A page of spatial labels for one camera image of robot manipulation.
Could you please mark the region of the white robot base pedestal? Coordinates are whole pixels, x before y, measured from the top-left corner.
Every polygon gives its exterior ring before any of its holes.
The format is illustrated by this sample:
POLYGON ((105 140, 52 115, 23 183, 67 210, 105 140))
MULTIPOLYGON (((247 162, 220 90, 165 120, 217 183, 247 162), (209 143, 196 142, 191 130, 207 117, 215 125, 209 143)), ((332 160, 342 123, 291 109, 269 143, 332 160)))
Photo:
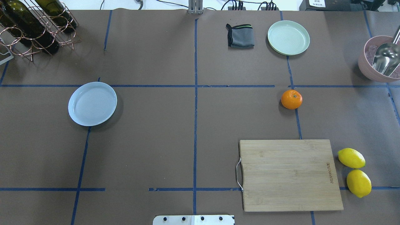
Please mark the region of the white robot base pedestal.
POLYGON ((153 225, 234 225, 234 215, 159 215, 153 225))

